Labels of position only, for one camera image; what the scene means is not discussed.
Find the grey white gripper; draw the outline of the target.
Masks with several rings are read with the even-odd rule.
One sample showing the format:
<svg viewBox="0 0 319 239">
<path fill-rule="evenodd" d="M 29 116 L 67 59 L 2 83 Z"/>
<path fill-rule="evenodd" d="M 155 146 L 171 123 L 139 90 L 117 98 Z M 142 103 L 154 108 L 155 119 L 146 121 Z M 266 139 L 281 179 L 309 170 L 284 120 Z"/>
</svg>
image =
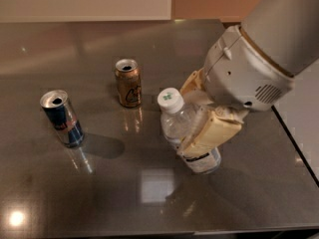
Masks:
<svg viewBox="0 0 319 239">
<path fill-rule="evenodd" d="M 186 103 L 205 106 L 177 153 L 199 157 L 220 146 L 241 131 L 249 110 L 269 110 L 293 87 L 294 78 L 263 58 L 238 25 L 227 28 L 208 51 L 203 70 L 193 71 L 180 89 Z M 213 101 L 225 106 L 209 108 Z"/>
</svg>

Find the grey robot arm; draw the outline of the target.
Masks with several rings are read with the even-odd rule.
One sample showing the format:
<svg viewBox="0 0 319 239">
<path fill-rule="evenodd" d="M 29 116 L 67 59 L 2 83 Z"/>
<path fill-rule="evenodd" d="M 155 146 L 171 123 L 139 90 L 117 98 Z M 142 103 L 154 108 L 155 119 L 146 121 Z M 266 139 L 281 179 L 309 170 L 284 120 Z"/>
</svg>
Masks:
<svg viewBox="0 0 319 239">
<path fill-rule="evenodd" d="M 197 157 L 228 141 L 251 112 L 269 110 L 319 57 L 319 0 L 262 0 L 209 49 L 180 89 L 200 106 L 178 152 Z"/>
</svg>

